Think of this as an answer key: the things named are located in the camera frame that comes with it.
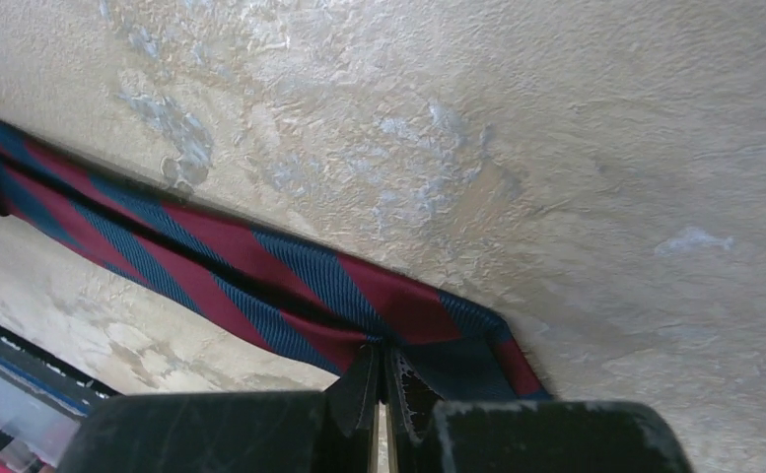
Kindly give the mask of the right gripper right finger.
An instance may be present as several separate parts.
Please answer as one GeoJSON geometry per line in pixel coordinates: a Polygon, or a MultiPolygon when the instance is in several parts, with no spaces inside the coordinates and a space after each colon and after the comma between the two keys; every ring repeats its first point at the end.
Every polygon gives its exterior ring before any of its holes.
{"type": "Polygon", "coordinates": [[[382,369],[394,472],[690,472],[670,425],[620,401],[450,401],[397,351],[382,369]]]}

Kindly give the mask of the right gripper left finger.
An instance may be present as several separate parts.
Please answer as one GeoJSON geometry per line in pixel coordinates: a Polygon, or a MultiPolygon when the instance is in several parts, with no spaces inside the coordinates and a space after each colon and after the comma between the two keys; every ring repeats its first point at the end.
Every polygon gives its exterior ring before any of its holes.
{"type": "Polygon", "coordinates": [[[373,345],[324,391],[111,397],[60,472],[373,472],[380,363],[373,345]]]}

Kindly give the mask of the red navy striped tie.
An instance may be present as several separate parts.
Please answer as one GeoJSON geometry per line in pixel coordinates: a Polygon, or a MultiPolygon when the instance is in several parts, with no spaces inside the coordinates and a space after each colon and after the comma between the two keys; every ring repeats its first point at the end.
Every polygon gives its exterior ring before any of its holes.
{"type": "Polygon", "coordinates": [[[278,356],[342,374],[400,353],[447,399],[546,400],[494,310],[349,254],[180,204],[0,121],[0,216],[278,356]]]}

